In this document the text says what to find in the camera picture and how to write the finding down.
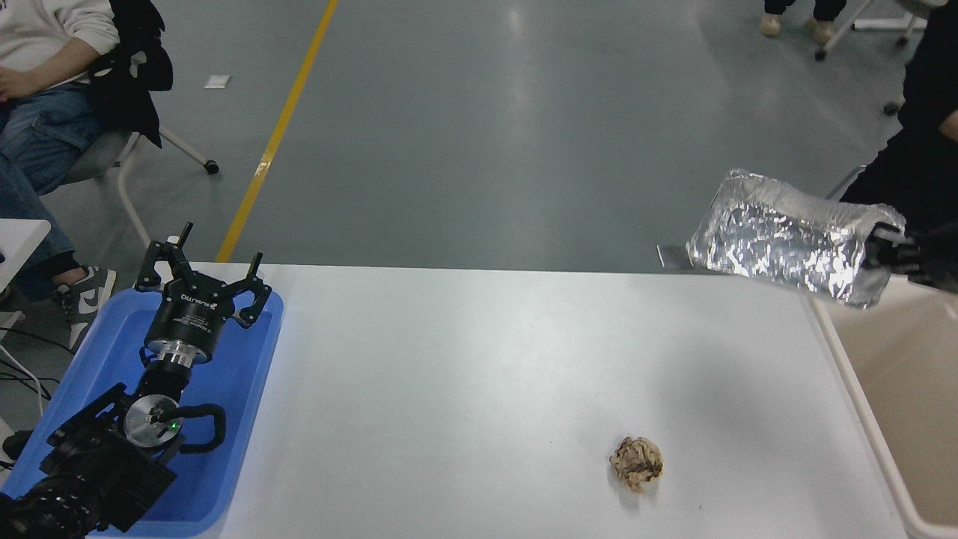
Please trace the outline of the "seated person's hand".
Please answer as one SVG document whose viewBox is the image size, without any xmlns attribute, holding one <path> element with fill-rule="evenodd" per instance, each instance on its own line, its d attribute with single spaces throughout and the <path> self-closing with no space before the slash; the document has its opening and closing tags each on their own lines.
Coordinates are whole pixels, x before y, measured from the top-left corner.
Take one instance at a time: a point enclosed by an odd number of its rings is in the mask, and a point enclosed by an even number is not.
<svg viewBox="0 0 958 539">
<path fill-rule="evenodd" d="M 30 72 L 1 67 L 0 72 L 1 103 L 16 100 L 33 94 L 34 79 Z"/>
</svg>

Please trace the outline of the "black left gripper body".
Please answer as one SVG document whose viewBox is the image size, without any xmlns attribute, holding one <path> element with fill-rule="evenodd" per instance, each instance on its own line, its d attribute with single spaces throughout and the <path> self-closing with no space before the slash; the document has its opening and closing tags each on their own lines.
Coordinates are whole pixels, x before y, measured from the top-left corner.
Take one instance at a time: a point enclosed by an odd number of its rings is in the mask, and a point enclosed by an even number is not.
<svg viewBox="0 0 958 539">
<path fill-rule="evenodd" d="M 157 353 L 162 344 L 184 342 L 199 353 L 216 351 L 233 298 L 226 296 L 227 284 L 208 275 L 176 278 L 163 290 L 160 307 L 148 328 L 144 346 Z"/>
</svg>

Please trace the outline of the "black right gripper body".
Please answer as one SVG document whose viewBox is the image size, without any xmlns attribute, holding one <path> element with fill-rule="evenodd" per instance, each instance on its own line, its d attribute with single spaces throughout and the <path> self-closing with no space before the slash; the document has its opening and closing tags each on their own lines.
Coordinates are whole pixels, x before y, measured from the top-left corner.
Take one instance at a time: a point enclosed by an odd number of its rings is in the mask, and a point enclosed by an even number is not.
<svg viewBox="0 0 958 539">
<path fill-rule="evenodd" d="M 957 293 L 957 231 L 930 230 L 917 236 L 919 269 L 912 283 Z"/>
</svg>

